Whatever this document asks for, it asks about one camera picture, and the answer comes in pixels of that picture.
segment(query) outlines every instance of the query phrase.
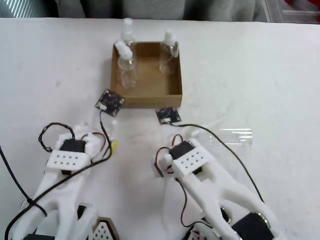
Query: robotic hand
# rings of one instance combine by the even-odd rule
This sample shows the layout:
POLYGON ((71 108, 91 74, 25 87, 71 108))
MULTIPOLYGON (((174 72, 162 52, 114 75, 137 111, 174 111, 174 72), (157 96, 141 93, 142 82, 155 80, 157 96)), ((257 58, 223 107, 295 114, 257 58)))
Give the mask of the robotic hand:
POLYGON ((272 211, 247 187, 236 182, 197 140, 192 138, 173 146, 159 159, 157 167, 165 177, 174 177, 182 189, 187 190, 212 226, 210 229, 197 224, 197 230, 192 231, 195 235, 189 235, 185 239, 200 239, 199 229, 204 229, 202 237, 205 238, 202 239, 285 239, 281 225, 272 211), (250 213, 231 226, 229 217, 233 213, 231 209, 224 211, 222 208, 225 200, 244 207, 250 213))
MULTIPOLYGON (((104 148, 106 142, 103 143, 97 133, 92 132, 86 124, 77 125, 73 130, 75 139, 72 139, 70 133, 59 136, 55 149, 51 152, 46 163, 44 176, 34 198, 67 175, 89 166, 91 160, 98 156, 104 148)), ((37 234, 42 232, 40 224, 43 223, 45 216, 39 208, 32 207, 17 222, 12 232, 12 240, 119 239, 109 218, 99 218, 98 220, 97 211, 92 205, 79 203, 79 195, 89 174, 89 169, 81 172, 50 191, 37 202, 48 213, 47 218, 51 222, 47 225, 56 226, 55 237, 37 234)))

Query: clear plastic bottle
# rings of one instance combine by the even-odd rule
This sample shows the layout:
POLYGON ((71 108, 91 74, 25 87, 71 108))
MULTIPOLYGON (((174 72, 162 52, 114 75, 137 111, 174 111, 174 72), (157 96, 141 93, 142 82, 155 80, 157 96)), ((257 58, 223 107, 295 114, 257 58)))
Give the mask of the clear plastic bottle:
POLYGON ((121 39, 124 41, 125 45, 131 49, 133 56, 135 56, 135 46, 137 42, 133 36, 133 32, 133 20, 127 17, 123 20, 121 39))
POLYGON ((163 42, 160 43, 159 69, 162 74, 171 75, 177 69, 179 45, 171 29, 165 31, 163 42))
POLYGON ((121 39, 115 42, 119 52, 118 68, 120 70, 121 83, 125 88, 134 88, 137 84, 138 73, 136 60, 130 48, 121 39))

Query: open cardboard box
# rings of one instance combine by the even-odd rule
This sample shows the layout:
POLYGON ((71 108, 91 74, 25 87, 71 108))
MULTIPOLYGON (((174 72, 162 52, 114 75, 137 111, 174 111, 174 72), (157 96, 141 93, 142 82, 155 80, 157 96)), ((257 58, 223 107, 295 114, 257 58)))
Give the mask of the open cardboard box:
POLYGON ((180 55, 177 57, 175 73, 164 75, 159 70, 160 42, 138 42, 134 50, 138 81, 135 88, 125 88, 122 86, 118 69, 119 54, 113 46, 110 89, 125 98, 123 107, 129 109, 180 107, 182 100, 180 55))

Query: white table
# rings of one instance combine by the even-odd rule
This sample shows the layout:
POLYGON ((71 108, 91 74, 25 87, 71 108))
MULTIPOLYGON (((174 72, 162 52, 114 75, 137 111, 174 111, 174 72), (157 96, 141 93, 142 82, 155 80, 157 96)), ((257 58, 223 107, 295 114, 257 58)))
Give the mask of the white table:
MULTIPOLYGON (((185 123, 222 119, 253 129, 243 161, 290 240, 320 238, 319 64, 315 25, 136 20, 138 41, 160 41, 172 27, 180 43, 185 123)), ((32 195, 49 155, 38 134, 60 121, 99 127, 93 107, 109 85, 116 19, 0 19, 0 143, 14 173, 32 195)), ((109 117, 104 122, 109 126, 109 117)), ((95 167, 81 200, 111 217, 121 239, 180 239, 184 197, 155 179, 150 159, 177 129, 158 124, 152 109, 123 109, 119 147, 95 167)), ((44 137, 53 144, 55 128, 44 137)), ((246 179, 235 159, 235 175, 246 179)), ((251 189, 250 182, 244 180, 251 189)), ((23 197, 0 164, 0 234, 23 197)), ((185 222, 196 211, 187 207, 185 222)))

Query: spray nozzle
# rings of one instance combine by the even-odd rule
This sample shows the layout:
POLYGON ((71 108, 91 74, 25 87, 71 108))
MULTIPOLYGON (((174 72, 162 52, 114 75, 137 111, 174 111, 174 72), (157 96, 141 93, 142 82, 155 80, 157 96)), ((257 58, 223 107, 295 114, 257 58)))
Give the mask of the spray nozzle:
POLYGON ((175 34, 173 33, 171 28, 168 28, 167 30, 165 30, 165 36, 164 36, 164 42, 165 44, 171 46, 173 44, 175 44, 175 42, 177 41, 175 34))
POLYGON ((121 33, 121 38, 123 40, 128 40, 129 38, 132 37, 133 33, 133 20, 129 17, 125 18, 123 20, 123 28, 122 28, 122 33, 121 33))
POLYGON ((133 54, 131 49, 124 43, 124 41, 122 39, 117 40, 114 43, 116 49, 119 52, 119 55, 123 58, 123 59, 131 59, 133 54))

